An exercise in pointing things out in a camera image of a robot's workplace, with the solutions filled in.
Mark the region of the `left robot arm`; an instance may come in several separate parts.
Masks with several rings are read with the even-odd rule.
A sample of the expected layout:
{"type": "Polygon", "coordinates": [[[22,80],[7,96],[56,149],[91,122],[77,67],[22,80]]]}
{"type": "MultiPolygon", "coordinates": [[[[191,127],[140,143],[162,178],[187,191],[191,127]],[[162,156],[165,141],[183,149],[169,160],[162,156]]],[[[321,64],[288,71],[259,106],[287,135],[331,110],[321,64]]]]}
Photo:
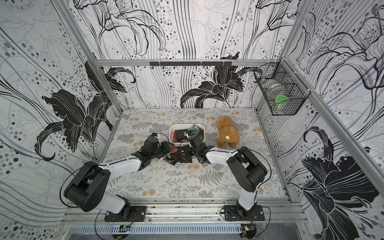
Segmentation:
{"type": "Polygon", "coordinates": [[[160,159],[171,152],[174,144],[159,142],[149,136],[144,145],[126,158],[110,163],[85,163],[64,190],[64,197],[84,212],[97,209],[119,214],[128,206],[128,201],[106,192],[110,181],[149,166],[153,159],[160,159]]]}

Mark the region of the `green lid cup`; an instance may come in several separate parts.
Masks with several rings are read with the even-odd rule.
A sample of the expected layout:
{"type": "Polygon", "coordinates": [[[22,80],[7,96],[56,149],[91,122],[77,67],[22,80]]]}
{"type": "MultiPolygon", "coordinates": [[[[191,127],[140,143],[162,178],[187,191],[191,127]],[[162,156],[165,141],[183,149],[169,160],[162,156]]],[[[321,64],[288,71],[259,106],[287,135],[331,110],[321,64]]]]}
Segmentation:
{"type": "Polygon", "coordinates": [[[278,95],[275,98],[275,111],[278,114],[283,114],[287,105],[289,104],[290,99],[283,95],[278,95]]]}

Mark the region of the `green tea bag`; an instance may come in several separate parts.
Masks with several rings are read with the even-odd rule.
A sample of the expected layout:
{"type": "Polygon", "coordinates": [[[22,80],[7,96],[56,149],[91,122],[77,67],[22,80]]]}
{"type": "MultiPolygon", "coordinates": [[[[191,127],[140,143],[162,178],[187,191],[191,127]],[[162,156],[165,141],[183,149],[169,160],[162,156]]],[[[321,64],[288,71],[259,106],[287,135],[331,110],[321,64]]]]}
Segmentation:
{"type": "Polygon", "coordinates": [[[188,134],[189,136],[192,136],[192,135],[203,135],[204,134],[204,131],[199,127],[197,126],[196,124],[193,124],[189,129],[188,129],[188,134]]]}

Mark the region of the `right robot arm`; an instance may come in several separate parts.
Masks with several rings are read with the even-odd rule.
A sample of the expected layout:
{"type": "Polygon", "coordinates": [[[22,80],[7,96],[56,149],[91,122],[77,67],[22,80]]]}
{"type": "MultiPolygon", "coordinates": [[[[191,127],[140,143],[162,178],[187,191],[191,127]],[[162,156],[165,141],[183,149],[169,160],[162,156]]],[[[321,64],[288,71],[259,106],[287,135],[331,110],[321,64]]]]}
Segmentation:
{"type": "Polygon", "coordinates": [[[193,155],[200,163],[219,164],[229,167],[242,188],[237,202],[238,212],[248,216],[256,208],[256,197],[260,186],[265,183],[267,168],[255,156],[255,151],[241,147],[232,152],[206,144],[198,137],[188,138],[193,155]]]}

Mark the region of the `black bar on rail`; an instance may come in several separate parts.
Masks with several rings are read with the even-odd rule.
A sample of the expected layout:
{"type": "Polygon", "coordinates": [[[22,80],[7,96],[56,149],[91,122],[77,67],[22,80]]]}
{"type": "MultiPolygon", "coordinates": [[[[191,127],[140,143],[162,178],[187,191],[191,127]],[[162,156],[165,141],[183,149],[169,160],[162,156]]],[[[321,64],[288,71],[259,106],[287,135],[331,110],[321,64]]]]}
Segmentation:
{"type": "Polygon", "coordinates": [[[219,66],[219,67],[225,67],[225,66],[231,66],[233,64],[232,61],[151,61],[150,66],[151,67],[165,67],[165,66],[219,66]]]}

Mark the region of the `white storage box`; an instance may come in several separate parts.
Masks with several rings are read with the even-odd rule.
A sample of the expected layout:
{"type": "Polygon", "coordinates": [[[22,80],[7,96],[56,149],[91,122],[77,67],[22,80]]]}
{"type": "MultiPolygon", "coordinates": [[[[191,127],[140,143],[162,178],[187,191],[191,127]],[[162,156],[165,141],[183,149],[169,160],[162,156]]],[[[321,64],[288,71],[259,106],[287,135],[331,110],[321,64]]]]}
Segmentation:
{"type": "Polygon", "coordinates": [[[183,147],[189,144],[188,137],[197,135],[204,142],[206,139],[205,127],[201,124],[175,124],[171,126],[169,139],[175,147],[183,147]]]}

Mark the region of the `brown teddy bear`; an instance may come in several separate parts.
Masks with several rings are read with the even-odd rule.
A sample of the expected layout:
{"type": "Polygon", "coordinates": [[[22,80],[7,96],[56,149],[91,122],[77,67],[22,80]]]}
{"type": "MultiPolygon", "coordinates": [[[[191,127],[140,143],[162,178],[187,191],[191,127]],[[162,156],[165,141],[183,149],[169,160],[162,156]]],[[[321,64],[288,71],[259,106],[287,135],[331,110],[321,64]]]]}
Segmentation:
{"type": "Polygon", "coordinates": [[[230,117],[222,117],[218,120],[218,130],[220,132],[218,139],[219,148],[223,149],[226,145],[229,145],[231,149],[238,147],[240,133],[230,117]]]}

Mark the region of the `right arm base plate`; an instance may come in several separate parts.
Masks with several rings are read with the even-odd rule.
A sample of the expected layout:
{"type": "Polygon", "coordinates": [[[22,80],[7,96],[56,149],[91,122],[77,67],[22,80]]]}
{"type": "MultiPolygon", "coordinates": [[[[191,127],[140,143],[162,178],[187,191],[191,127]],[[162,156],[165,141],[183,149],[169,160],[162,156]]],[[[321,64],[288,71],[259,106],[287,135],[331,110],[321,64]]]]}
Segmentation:
{"type": "Polygon", "coordinates": [[[245,210],[240,205],[224,205],[221,209],[227,222],[236,221],[254,221],[261,222],[265,220],[264,210],[260,205],[254,205],[250,210],[245,210]]]}

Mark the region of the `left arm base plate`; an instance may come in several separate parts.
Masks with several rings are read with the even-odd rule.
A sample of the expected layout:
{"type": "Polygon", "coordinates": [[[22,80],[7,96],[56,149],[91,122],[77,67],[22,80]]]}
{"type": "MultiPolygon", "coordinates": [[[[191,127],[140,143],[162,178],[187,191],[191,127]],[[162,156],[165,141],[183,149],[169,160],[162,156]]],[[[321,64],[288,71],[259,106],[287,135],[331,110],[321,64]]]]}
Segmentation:
{"type": "Polygon", "coordinates": [[[118,214],[107,212],[105,222],[144,222],[147,212],[146,206],[125,206],[118,214]]]}

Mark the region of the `black barcode tea bag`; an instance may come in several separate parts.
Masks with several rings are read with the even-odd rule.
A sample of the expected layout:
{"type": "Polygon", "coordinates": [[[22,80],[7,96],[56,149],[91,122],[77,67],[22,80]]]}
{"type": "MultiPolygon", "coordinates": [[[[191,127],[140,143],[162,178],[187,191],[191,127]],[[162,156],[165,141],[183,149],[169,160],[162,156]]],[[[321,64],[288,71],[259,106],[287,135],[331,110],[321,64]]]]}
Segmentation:
{"type": "Polygon", "coordinates": [[[183,130],[175,130],[174,132],[174,139],[176,142],[183,142],[184,140],[188,139],[188,130],[183,129],[183,130]]]}

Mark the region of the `red black tea bag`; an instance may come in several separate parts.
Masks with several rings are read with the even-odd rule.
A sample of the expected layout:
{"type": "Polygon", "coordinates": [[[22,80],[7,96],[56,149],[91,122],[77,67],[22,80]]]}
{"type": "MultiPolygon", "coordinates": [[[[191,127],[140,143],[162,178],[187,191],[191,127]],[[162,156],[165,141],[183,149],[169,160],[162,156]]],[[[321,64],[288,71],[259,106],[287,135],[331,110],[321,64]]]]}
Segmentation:
{"type": "Polygon", "coordinates": [[[173,149],[171,150],[171,154],[174,154],[174,153],[176,153],[177,151],[178,151],[178,148],[173,147],[173,149]]]}

